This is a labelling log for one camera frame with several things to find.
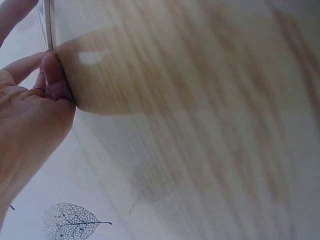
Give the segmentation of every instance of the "white surface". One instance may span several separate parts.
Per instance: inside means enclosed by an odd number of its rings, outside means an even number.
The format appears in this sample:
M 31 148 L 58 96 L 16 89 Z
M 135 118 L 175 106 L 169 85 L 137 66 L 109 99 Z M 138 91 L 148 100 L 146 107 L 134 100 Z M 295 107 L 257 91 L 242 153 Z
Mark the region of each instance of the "white surface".
M 11 32 L 0 49 L 0 68 L 31 54 L 45 50 L 37 11 L 34 9 Z M 38 71 L 21 85 L 31 88 Z M 108 197 L 94 175 L 71 130 L 66 140 L 53 153 L 26 188 L 13 201 L 16 211 L 8 210 L 0 240 L 42 240 L 42 216 L 46 208 L 61 202 L 79 205 L 92 212 L 101 224 L 89 240 L 130 240 Z

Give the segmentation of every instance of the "skin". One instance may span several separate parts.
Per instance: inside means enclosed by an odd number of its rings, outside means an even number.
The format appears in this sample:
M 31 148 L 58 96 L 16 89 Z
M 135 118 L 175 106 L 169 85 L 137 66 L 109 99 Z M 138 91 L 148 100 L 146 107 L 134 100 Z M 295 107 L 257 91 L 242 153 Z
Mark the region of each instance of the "skin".
M 38 0 L 0 5 L 0 47 Z M 19 84 L 39 69 L 32 89 Z M 0 70 L 0 228 L 10 203 L 70 131 L 76 106 L 53 50 Z

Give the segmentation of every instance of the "leaf skeleton pattern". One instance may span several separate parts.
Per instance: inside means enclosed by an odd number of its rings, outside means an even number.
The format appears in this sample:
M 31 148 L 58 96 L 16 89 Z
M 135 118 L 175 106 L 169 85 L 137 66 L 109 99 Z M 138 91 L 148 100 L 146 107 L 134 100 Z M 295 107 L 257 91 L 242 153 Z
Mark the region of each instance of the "leaf skeleton pattern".
M 50 206 L 43 216 L 44 236 L 47 240 L 85 240 L 100 224 L 90 211 L 71 203 Z

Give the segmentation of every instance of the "finger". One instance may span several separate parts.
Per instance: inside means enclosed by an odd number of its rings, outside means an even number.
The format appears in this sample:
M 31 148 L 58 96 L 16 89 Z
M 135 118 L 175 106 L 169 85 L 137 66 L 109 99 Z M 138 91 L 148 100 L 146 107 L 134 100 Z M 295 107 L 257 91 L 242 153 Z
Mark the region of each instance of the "finger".
M 19 85 L 25 80 L 34 70 L 40 67 L 41 58 L 43 52 L 36 53 L 31 56 L 19 59 L 8 66 L 4 67 L 3 70 L 11 74 L 16 85 Z
M 48 84 L 45 85 L 45 98 L 52 100 L 52 94 Z
M 0 5 L 0 47 L 11 30 L 24 19 L 39 0 L 5 0 Z
M 0 70 L 0 89 L 4 89 L 7 87 L 13 87 L 16 83 L 12 78 L 11 74 L 7 71 Z
M 55 52 L 45 55 L 42 61 L 43 72 L 48 86 L 51 90 L 52 99 L 57 102 L 74 103 L 74 98 L 70 92 L 65 73 L 58 61 Z
M 30 91 L 39 97 L 46 97 L 46 77 L 44 72 L 39 72 L 35 84 Z

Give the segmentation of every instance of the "wood grain surface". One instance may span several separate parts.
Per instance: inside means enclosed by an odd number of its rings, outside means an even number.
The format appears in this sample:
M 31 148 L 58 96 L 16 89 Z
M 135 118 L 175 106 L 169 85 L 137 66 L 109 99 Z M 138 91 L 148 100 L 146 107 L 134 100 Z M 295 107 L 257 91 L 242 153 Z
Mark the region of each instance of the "wood grain surface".
M 134 239 L 320 238 L 319 12 L 51 1 L 74 129 Z

